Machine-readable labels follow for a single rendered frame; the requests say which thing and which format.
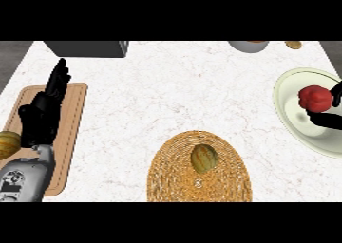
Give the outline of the pale green bowl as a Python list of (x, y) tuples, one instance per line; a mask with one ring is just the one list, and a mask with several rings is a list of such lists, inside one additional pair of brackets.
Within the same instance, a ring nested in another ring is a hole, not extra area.
[(317, 126), (300, 106), (300, 91), (310, 85), (332, 89), (341, 78), (326, 71), (303, 67), (286, 71), (273, 88), (279, 119), (300, 142), (325, 156), (342, 159), (342, 131)]

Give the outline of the dark grey box appliance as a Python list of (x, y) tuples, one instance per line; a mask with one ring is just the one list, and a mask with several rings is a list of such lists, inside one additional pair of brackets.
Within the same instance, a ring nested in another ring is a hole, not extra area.
[(59, 57), (126, 58), (129, 41), (46, 41)]

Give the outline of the yellow striped squash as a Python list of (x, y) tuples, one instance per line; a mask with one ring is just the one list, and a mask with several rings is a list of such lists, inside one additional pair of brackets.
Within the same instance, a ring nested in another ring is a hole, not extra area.
[(0, 132), (0, 160), (11, 157), (21, 149), (21, 136), (16, 132)]

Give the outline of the red bell pepper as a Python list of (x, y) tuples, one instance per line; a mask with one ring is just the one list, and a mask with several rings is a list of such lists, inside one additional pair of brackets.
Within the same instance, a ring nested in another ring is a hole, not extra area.
[(319, 85), (310, 85), (300, 91), (300, 107), (314, 113), (328, 111), (332, 107), (332, 94)]

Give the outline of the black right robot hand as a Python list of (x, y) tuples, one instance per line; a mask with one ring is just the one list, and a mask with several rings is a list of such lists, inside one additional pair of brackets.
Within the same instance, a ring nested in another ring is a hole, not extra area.
[[(342, 81), (332, 88), (331, 94), (334, 97), (332, 106), (342, 106)], [(342, 130), (342, 116), (329, 113), (314, 113), (311, 111), (307, 112), (311, 122), (323, 126), (325, 128)]]

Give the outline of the wooden cutting board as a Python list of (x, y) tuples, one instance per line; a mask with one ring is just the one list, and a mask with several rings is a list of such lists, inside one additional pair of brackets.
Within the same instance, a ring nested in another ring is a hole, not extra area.
[[(68, 84), (68, 91), (62, 102), (58, 136), (53, 142), (56, 167), (49, 188), (44, 191), (46, 196), (59, 195), (67, 186), (87, 88), (89, 86), (84, 83)], [(18, 108), (33, 101), (37, 93), (43, 90), (43, 85), (31, 85), (21, 89), (18, 99), (15, 101), (15, 107), (5, 125), (6, 131), (21, 133), (22, 127), (18, 116)]]

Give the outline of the grey round pot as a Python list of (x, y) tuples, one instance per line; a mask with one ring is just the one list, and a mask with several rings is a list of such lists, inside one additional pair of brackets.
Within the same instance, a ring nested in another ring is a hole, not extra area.
[(269, 41), (230, 41), (230, 46), (244, 53), (257, 53), (263, 51), (269, 45)]

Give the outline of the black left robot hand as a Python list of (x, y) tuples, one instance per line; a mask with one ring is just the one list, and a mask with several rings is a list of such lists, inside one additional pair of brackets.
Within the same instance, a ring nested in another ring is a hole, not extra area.
[(30, 104), (18, 108), (22, 123), (21, 146), (24, 148), (40, 144), (53, 144), (70, 80), (67, 60), (61, 59), (50, 73), (44, 91), (37, 93)]

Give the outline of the green striped squash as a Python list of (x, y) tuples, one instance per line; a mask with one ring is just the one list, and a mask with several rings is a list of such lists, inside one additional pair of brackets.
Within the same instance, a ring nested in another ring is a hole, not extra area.
[(217, 152), (208, 144), (198, 144), (190, 153), (190, 163), (199, 174), (216, 168), (219, 163)]

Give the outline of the woven wicker placemat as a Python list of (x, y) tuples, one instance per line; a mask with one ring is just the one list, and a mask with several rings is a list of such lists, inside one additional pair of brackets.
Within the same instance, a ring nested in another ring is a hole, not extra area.
[[(216, 151), (219, 164), (198, 173), (190, 162), (196, 145), (207, 144)], [(207, 131), (186, 131), (161, 146), (149, 169), (149, 201), (230, 201), (252, 200), (251, 180), (242, 157), (229, 142)]]

